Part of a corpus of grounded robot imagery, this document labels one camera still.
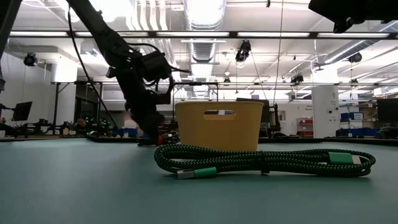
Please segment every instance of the table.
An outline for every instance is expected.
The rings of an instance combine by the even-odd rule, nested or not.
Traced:
[[[377,162],[368,177],[235,172],[177,180],[155,147],[87,139],[0,142],[0,223],[398,223],[398,147],[324,142]]]

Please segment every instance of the green and black cable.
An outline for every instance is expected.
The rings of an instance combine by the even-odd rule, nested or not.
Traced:
[[[179,179],[245,170],[259,170],[262,174],[280,171],[327,177],[361,177],[370,174],[371,166],[376,162],[376,158],[368,153],[341,149],[226,152],[182,144],[160,146],[154,157],[160,168],[177,174]]]

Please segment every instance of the yellow basket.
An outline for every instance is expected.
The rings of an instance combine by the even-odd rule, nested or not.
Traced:
[[[257,149],[263,103],[182,102],[175,105],[182,144],[221,151]],[[228,110],[234,114],[205,114]]]

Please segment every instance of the pole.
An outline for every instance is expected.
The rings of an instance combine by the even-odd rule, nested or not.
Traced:
[[[97,111],[97,128],[100,126],[100,112],[101,112],[101,100],[103,97],[104,85],[102,83],[99,84],[99,97],[98,99],[98,111]]]
[[[218,83],[216,84],[217,86],[217,102],[218,102]]]
[[[174,123],[174,94],[175,94],[175,88],[173,88],[173,116],[172,116],[172,122]]]
[[[58,94],[60,91],[60,83],[57,83],[55,89],[55,106],[54,106],[54,120],[52,121],[52,135],[55,135],[55,127],[57,125],[57,111],[58,111]]]

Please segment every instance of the green connector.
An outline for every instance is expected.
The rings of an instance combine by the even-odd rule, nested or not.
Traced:
[[[209,176],[217,174],[217,168],[209,167],[209,168],[204,168],[204,169],[197,169],[197,170],[194,170],[194,173],[195,173],[195,178],[209,177]]]
[[[329,152],[331,164],[336,165],[352,165],[354,164],[353,156],[350,153]]]

